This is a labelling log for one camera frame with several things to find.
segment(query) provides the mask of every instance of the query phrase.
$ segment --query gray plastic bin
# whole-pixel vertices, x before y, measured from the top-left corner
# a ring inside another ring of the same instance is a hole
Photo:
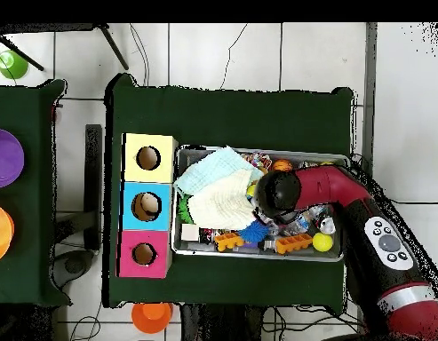
[[[203,159],[206,155],[219,149],[219,147],[204,147],[199,150],[199,146],[182,146],[178,149],[175,155],[175,165],[178,167],[178,176],[182,175],[184,171],[192,163],[196,163]],[[349,160],[344,155],[327,155],[327,154],[315,154],[315,153],[302,153],[302,152],[280,152],[275,150],[258,150],[258,149],[241,149],[233,148],[237,153],[251,154],[254,152],[262,152],[269,155],[272,161],[278,159],[289,160],[293,163],[293,166],[298,166],[303,161],[312,163],[332,162],[337,165],[348,165]],[[318,262],[337,262],[343,258],[341,252],[342,245],[342,227],[338,222],[338,219],[333,216],[334,224],[336,226],[336,233],[333,235],[334,245],[328,252],[316,251],[313,246],[310,246],[304,250],[293,251],[291,253],[285,253],[280,255],[273,251],[262,251],[259,249],[251,249],[245,247],[234,247],[233,250],[226,250],[224,252],[218,252],[216,250],[215,243],[206,245],[199,242],[186,242],[180,239],[181,220],[178,217],[178,203],[180,195],[174,190],[173,193],[173,207],[172,207],[172,220],[171,220],[171,248],[174,252],[183,255],[207,255],[211,257],[220,258],[264,258],[264,259],[283,259],[283,260],[305,260],[305,261],[318,261]]]

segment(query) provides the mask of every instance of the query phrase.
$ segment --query yellow cube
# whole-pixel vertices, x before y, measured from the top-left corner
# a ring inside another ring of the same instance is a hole
[[[125,181],[172,183],[177,146],[172,136],[123,134]]]

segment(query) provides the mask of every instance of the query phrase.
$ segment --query table leg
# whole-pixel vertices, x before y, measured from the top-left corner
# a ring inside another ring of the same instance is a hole
[[[102,129],[99,124],[87,124],[84,156],[84,212],[58,219],[55,242],[84,231],[84,248],[100,248],[101,230],[101,172]]]
[[[22,50],[20,50],[13,42],[9,41],[5,36],[0,36],[0,43],[7,47],[9,50],[18,53],[25,61],[36,67],[38,70],[44,71],[44,68],[38,64],[36,61],[32,60],[28,55],[26,55]]]
[[[121,52],[119,51],[119,49],[115,45],[115,41],[113,40],[113,37],[109,34],[107,28],[105,26],[100,26],[100,30],[103,33],[103,35],[105,36],[105,38],[107,39],[107,41],[108,41],[109,45],[111,46],[111,48],[113,49],[113,51],[115,52],[116,57],[119,59],[119,61],[123,65],[123,68],[125,70],[129,70],[129,66],[127,65],[127,63],[123,59],[123,55],[121,54]]]
[[[84,230],[84,247],[98,250],[101,244],[102,187],[102,128],[100,124],[86,125],[84,158],[84,212],[93,211],[96,221]]]

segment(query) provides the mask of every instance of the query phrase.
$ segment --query purple bowl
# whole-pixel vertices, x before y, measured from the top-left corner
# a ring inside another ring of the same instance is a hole
[[[0,187],[13,183],[24,166],[24,152],[20,142],[10,132],[0,130]]]

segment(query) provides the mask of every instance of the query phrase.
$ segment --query pink cube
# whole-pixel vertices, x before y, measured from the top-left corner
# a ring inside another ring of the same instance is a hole
[[[118,277],[165,278],[171,265],[169,234],[163,231],[124,230]],[[152,257],[137,251],[143,249],[151,249]]]

